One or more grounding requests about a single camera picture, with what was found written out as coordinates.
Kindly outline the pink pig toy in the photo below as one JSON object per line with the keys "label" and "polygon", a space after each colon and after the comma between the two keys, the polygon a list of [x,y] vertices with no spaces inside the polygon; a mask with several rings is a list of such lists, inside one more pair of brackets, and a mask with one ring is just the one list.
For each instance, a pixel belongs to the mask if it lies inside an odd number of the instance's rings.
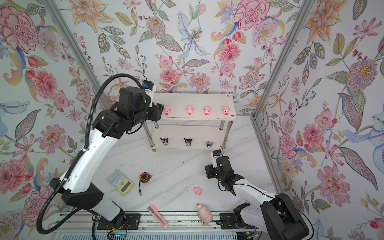
{"label": "pink pig toy", "polygon": [[205,107],[205,108],[204,108],[204,115],[205,115],[205,116],[209,116],[209,115],[210,115],[210,113],[211,113],[211,108],[210,108],[210,107],[208,107],[208,106],[207,106],[207,107]]}
{"label": "pink pig toy", "polygon": [[222,112],[223,112],[223,114],[224,114],[225,116],[228,116],[228,115],[230,114],[230,109],[229,109],[229,107],[224,106]]}
{"label": "pink pig toy", "polygon": [[194,193],[196,195],[201,195],[202,194],[202,190],[200,188],[196,187],[196,188],[194,188]]}

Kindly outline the pink toy cluster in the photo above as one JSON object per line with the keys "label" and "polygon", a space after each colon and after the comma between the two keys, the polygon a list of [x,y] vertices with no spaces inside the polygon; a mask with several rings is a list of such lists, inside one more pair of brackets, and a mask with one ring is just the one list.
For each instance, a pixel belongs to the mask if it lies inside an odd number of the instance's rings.
{"label": "pink toy cluster", "polygon": [[170,106],[166,106],[164,108],[164,115],[165,116],[170,116],[171,115],[171,107]]}

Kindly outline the Kuromi figure black purple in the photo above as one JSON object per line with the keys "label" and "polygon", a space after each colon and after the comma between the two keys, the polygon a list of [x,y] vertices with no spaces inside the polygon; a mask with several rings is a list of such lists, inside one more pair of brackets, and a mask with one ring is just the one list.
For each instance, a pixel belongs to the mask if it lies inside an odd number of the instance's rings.
{"label": "Kuromi figure black purple", "polygon": [[161,142],[164,146],[168,146],[169,145],[169,139],[168,138],[161,138]]}

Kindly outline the small pink toy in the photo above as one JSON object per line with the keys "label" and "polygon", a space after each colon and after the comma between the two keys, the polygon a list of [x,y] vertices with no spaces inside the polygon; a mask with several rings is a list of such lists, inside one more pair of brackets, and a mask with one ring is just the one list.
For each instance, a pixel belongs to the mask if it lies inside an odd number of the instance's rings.
{"label": "small pink toy", "polygon": [[187,114],[188,114],[188,115],[192,115],[193,112],[194,112],[193,107],[192,107],[192,106],[188,106],[188,107],[187,107]]}

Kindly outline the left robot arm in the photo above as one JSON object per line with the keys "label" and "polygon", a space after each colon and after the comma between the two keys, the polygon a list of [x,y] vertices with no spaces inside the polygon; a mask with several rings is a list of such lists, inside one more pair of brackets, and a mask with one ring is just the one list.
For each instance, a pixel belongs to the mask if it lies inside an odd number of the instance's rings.
{"label": "left robot arm", "polygon": [[[128,78],[137,86],[121,88],[119,100],[94,117],[105,88],[118,78]],[[147,121],[157,122],[161,119],[165,107],[153,103],[155,92],[156,85],[153,82],[148,80],[139,82],[129,74],[113,75],[101,85],[89,112],[83,148],[74,157],[65,174],[50,182],[54,190],[38,215],[36,229],[39,234],[48,235],[54,232],[80,210],[105,219],[114,231],[127,224],[125,211],[107,198],[92,183],[92,178],[106,154],[124,134],[134,134],[135,126],[141,128]],[[61,194],[62,200],[74,207],[74,210],[53,227],[44,229],[46,211],[57,194]]]}

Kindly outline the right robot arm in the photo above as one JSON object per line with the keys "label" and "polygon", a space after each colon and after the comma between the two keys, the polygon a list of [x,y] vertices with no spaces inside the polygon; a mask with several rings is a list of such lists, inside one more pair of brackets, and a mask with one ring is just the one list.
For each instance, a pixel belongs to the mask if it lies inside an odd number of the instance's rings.
{"label": "right robot arm", "polygon": [[284,193],[273,195],[236,174],[230,159],[220,151],[212,152],[212,164],[205,166],[208,179],[218,180],[221,191],[229,192],[245,202],[233,210],[235,225],[240,229],[253,226],[267,233],[272,240],[312,239],[314,227],[309,218],[296,208]]}

